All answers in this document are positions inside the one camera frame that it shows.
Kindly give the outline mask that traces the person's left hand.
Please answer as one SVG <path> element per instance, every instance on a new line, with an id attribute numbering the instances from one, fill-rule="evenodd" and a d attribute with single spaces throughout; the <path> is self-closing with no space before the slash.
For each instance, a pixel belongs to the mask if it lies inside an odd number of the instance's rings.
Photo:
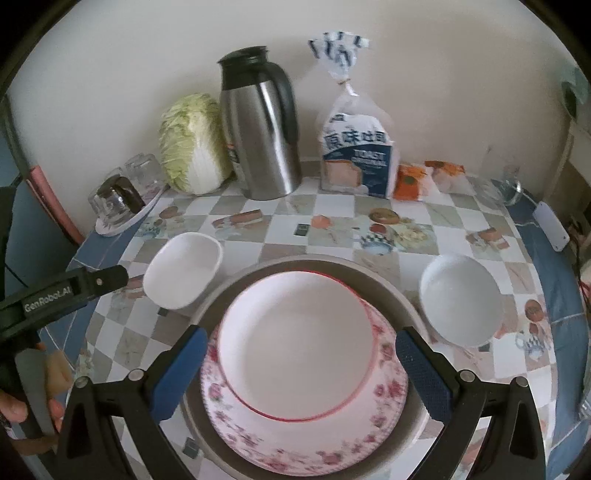
<path id="1" fill-rule="evenodd" d="M 62 350 L 47 354 L 38 344 L 17 355 L 17 385 L 1 388 L 1 416 L 10 424 L 22 424 L 30 415 L 39 423 L 41 435 L 15 438 L 11 446 L 21 457 L 45 454 L 59 439 L 65 407 L 58 397 L 73 385 L 72 369 Z"/>

